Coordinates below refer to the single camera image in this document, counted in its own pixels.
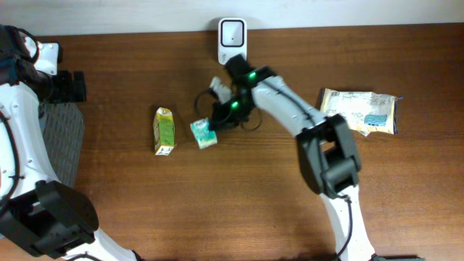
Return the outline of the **green tea carton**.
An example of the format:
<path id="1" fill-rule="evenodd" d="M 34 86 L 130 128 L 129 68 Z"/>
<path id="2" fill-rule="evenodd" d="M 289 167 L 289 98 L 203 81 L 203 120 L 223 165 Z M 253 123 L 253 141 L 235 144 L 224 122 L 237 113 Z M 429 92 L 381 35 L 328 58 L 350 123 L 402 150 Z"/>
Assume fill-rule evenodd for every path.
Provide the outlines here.
<path id="1" fill-rule="evenodd" d="M 159 107 L 153 120 L 154 151 L 157 156 L 167 156 L 175 148 L 175 123 L 172 112 Z"/>

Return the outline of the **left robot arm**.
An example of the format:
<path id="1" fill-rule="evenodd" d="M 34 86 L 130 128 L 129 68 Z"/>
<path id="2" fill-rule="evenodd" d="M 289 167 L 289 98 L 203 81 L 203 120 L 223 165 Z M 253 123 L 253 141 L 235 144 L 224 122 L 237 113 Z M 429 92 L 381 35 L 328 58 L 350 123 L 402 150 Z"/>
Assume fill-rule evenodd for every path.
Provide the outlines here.
<path id="1" fill-rule="evenodd" d="M 137 260 L 99 225 L 74 188 L 86 100 L 81 71 L 60 70 L 62 47 L 1 27 L 1 236 L 33 257 Z"/>

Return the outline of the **yellow snack bag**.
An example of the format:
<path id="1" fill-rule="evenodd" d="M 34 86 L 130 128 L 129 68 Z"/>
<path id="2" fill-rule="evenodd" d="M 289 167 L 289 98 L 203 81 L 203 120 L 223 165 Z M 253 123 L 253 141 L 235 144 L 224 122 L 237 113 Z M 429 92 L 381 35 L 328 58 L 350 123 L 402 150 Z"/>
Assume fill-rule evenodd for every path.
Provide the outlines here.
<path id="1" fill-rule="evenodd" d="M 320 111 L 341 115 L 349 129 L 364 136 L 373 132 L 397 134 L 396 111 L 400 97 L 372 91 L 336 91 L 324 88 Z"/>

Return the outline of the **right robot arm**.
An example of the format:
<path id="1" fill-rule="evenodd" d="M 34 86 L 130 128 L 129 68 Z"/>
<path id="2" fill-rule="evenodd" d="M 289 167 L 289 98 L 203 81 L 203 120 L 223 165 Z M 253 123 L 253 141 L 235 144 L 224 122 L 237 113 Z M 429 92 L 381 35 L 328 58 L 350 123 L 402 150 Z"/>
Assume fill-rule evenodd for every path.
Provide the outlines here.
<path id="1" fill-rule="evenodd" d="M 336 242 L 336 260 L 374 260 L 360 208 L 362 164 L 354 136 L 339 114 L 328 116 L 294 93 L 270 67 L 240 54 L 224 65 L 235 89 L 213 105 L 211 131 L 235 128 L 254 109 L 268 113 L 294 137 L 300 173 L 323 201 Z"/>

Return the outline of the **green tissue pack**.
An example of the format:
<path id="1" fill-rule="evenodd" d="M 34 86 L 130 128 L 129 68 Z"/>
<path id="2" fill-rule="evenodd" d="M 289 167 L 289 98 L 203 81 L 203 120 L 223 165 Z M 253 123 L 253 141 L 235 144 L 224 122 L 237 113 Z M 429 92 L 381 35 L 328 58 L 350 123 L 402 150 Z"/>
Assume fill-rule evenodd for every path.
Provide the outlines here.
<path id="1" fill-rule="evenodd" d="M 206 149 L 218 143 L 216 132 L 210 130 L 209 126 L 210 122 L 207 118 L 190 124 L 191 131 L 200 149 Z"/>

